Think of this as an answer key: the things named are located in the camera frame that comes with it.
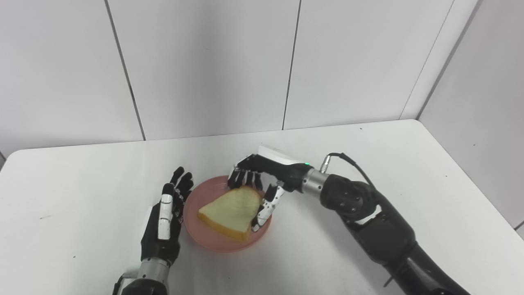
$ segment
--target slice of bread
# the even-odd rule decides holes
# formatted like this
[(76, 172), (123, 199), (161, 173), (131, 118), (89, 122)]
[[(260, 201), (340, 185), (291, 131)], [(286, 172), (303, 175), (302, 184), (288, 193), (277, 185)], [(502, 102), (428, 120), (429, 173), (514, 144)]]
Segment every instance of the slice of bread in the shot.
[(198, 219), (221, 234), (246, 241), (260, 201), (261, 197), (255, 189), (241, 186), (200, 208)]

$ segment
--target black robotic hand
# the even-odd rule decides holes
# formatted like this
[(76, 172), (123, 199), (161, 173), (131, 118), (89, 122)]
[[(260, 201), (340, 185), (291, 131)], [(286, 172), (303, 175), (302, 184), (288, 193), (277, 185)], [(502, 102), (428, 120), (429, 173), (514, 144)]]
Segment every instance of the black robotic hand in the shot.
[(178, 257), (180, 251), (178, 237), (180, 235), (180, 229), (182, 228), (184, 203), (191, 193), (190, 189), (193, 187), (192, 174), (188, 172), (182, 176), (183, 173), (184, 168), (178, 167), (173, 173), (171, 181), (166, 183), (162, 189), (162, 195), (171, 195), (173, 200), (172, 219), (169, 226), (170, 238), (167, 240), (158, 238), (158, 224), (162, 205), (162, 200), (160, 200), (153, 206), (151, 214), (149, 215), (146, 231), (141, 241), (141, 260), (156, 257), (167, 261), (169, 266), (171, 266)]
[(191, 193), (191, 173), (184, 176), (178, 167), (162, 189), (161, 200), (152, 207), (141, 240), (141, 265), (137, 279), (121, 289), (123, 276), (115, 284), (113, 295), (167, 295), (167, 275), (180, 252), (178, 237), (183, 222), (185, 200)]

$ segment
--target robotic finger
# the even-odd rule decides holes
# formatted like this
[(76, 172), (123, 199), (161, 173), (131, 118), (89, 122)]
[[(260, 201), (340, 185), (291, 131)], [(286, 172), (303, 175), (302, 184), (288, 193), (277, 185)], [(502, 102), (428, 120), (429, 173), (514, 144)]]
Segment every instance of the robotic finger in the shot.
[(257, 232), (266, 223), (285, 192), (278, 183), (277, 185), (269, 185), (262, 199), (263, 203), (258, 208), (257, 216), (251, 221), (251, 231)]
[(230, 189), (234, 189), (239, 188), (242, 185), (254, 187), (259, 191), (264, 189), (259, 172), (241, 169), (237, 165), (235, 165), (227, 179), (227, 186)]

